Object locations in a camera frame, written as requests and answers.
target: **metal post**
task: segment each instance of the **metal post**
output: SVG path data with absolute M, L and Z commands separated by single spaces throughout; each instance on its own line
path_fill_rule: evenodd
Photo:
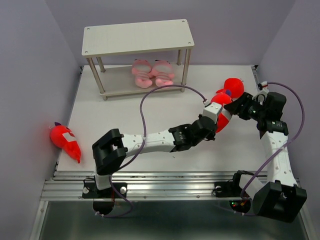
M 103 64 L 103 62 L 102 62 L 102 59 L 101 59 L 101 57 L 97 57 L 96 58 L 96 60 L 98 61 L 98 64 L 99 64 L 99 67 L 100 67 L 100 71 L 102 72 L 102 73 L 104 73 L 105 71 L 106 71 L 106 69 L 105 69 L 105 66 L 104 66 L 104 64 Z
M 179 66 L 182 64 L 182 62 L 181 62 L 181 55 L 182 55 L 182 50 L 179 49 L 179 50 L 178 50 L 178 60 L 176 61 L 176 64 L 179 65 Z
M 94 64 L 94 61 L 92 60 L 91 57 L 90 57 L 90 58 L 87 58 L 86 60 L 87 60 L 88 63 L 89 63 L 89 66 L 90 66 L 91 71 L 92 71 L 92 73 L 93 73 L 93 76 L 94 76 L 94 79 L 95 79 L 95 81 L 96 81 L 96 84 L 98 85 L 98 88 L 99 88 L 100 93 L 101 93 L 101 94 L 105 94 L 106 91 L 105 91 L 105 89 L 104 89 L 104 86 L 103 86 L 102 83 L 101 83 L 101 80 L 100 80 L 99 74 L 98 74 L 98 72 L 97 72 L 96 66 L 95 66 L 95 64 Z M 102 98 L 103 98 L 103 100 L 107 100 L 107 99 L 108 99 L 107 96 L 102 96 Z
M 191 54 L 191 48 L 186 49 L 181 85 L 187 84 L 187 75 L 188 75 L 188 68 L 189 68 L 189 62 L 190 62 L 190 54 Z

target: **pink plush toy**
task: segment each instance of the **pink plush toy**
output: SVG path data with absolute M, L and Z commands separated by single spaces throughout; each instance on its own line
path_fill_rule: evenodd
M 132 64 L 132 74 L 135 75 L 135 84 L 143 89 L 146 89 L 152 85 L 150 78 L 152 66 L 147 60 L 134 60 Z
M 158 87 L 174 84 L 172 81 L 175 77 L 174 69 L 167 61 L 156 60 L 156 63 L 151 70 L 151 74 L 155 76 L 155 85 Z

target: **gray wall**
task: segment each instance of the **gray wall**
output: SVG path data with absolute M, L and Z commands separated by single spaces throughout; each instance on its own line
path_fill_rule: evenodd
M 86 26 L 187 19 L 195 41 L 192 64 L 258 64 L 294 0 L 46 0 L 77 62 Z M 108 57 L 130 64 L 144 56 Z M 148 55 L 150 60 L 176 54 Z
M 66 123 L 79 67 L 44 0 L 0 7 L 0 239 L 25 240 L 57 149 L 54 121 Z
M 289 85 L 300 95 L 305 107 L 305 125 L 300 137 L 290 146 L 289 155 L 295 176 L 307 190 L 307 205 L 320 233 L 320 1 L 297 0 L 272 44 L 265 53 L 258 74 L 260 81 Z M 290 135 L 301 120 L 298 102 L 287 91 L 284 119 Z

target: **wooden shelf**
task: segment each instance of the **wooden shelf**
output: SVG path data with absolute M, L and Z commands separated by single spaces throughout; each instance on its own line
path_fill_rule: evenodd
M 184 70 L 183 65 L 177 65 L 176 63 L 172 63 L 175 78 L 173 82 L 175 84 L 181 84 L 182 74 Z M 121 66 L 121 67 L 111 67 L 105 66 L 105 72 L 98 71 L 99 77 L 103 86 L 105 87 L 105 93 L 101 94 L 102 96 L 114 97 L 114 96 L 123 96 L 123 95 L 131 95 L 131 94 L 141 94 L 147 93 L 153 88 L 156 87 L 154 84 L 148 88 L 141 88 L 135 84 L 135 76 L 131 73 L 131 66 Z M 180 88 L 162 88 L 158 91 L 173 91 L 180 90 Z
M 188 49 L 194 45 L 186 19 L 87 26 L 82 55 L 93 58 Z

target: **purple cable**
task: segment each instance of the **purple cable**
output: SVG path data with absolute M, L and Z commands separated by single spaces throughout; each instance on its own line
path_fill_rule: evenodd
M 274 154 L 272 154 L 263 164 L 262 166 L 253 174 L 253 176 L 250 178 L 250 180 L 246 183 L 246 185 L 244 186 L 244 188 L 241 191 L 240 197 L 243 200 L 250 200 L 249 197 L 244 197 L 245 191 L 248 188 L 248 186 L 253 182 L 253 180 L 258 176 L 258 174 L 265 168 L 265 166 L 267 166 L 272 159 L 275 158 L 275 156 L 277 156 L 278 153 L 280 153 L 284 148 L 286 148 L 289 144 L 291 144 L 294 140 L 296 140 L 296 138 L 300 135 L 302 128 L 304 127 L 305 124 L 305 108 L 304 105 L 302 104 L 302 101 L 300 99 L 300 97 L 298 96 L 298 94 L 289 86 L 279 83 L 279 82 L 268 82 L 268 85 L 279 85 L 282 86 L 286 89 L 288 89 L 290 92 L 292 92 L 294 94 L 294 96 L 296 97 L 296 99 L 299 102 L 300 108 L 301 108 L 301 113 L 302 113 L 302 120 L 301 120 L 301 124 L 300 127 L 298 129 L 298 132 L 294 135 L 294 137 L 290 140 L 288 140 L 281 148 L 279 148 Z
M 128 166 L 130 163 L 132 163 L 137 157 L 138 155 L 141 153 L 142 149 L 144 148 L 146 142 L 145 142 L 145 138 L 147 137 L 147 126 L 146 126 L 146 120 L 145 120 L 145 116 L 142 112 L 142 106 L 143 106 L 143 103 L 146 99 L 146 97 L 153 93 L 154 91 L 158 90 L 158 89 L 163 89 L 163 88 L 171 88 L 171 87 L 175 87 L 175 88 L 185 88 L 185 89 L 190 89 L 192 91 L 194 91 L 195 93 L 199 94 L 200 97 L 202 97 L 203 99 L 203 102 L 207 101 L 207 99 L 205 98 L 205 96 L 199 92 L 198 90 L 192 88 L 192 87 L 189 87 L 189 86 L 184 86 L 184 85 L 179 85 L 179 84 L 172 84 L 172 85 L 164 85 L 164 86 L 158 86 L 158 87 L 155 87 L 154 89 L 152 89 L 151 91 L 147 92 L 146 95 L 143 96 L 142 100 L 141 100 L 141 103 L 140 103 L 140 115 L 141 115 L 141 119 L 142 119 L 142 125 L 143 125 L 143 141 L 142 141 L 142 144 L 140 146 L 140 148 L 138 149 L 138 151 L 135 153 L 135 155 L 130 159 L 130 161 L 128 161 L 126 164 L 122 165 L 119 170 L 123 169 L 124 167 Z M 113 189 L 113 191 L 120 197 L 122 198 L 123 200 L 125 200 L 127 203 L 130 204 L 130 209 L 124 213 L 121 213 L 119 215 L 112 215 L 112 216 L 108 216 L 108 215 L 104 215 L 102 216 L 100 213 L 94 211 L 96 214 L 98 214 L 99 216 L 101 217 L 104 217 L 104 218 L 118 218 L 118 217 L 122 217 L 126 214 L 129 214 L 132 212 L 132 210 L 134 209 L 134 205 L 132 204 L 132 202 L 130 202 L 126 197 L 122 196 L 118 190 L 115 188 L 114 184 L 112 183 L 112 176 L 109 177 L 109 183 Z

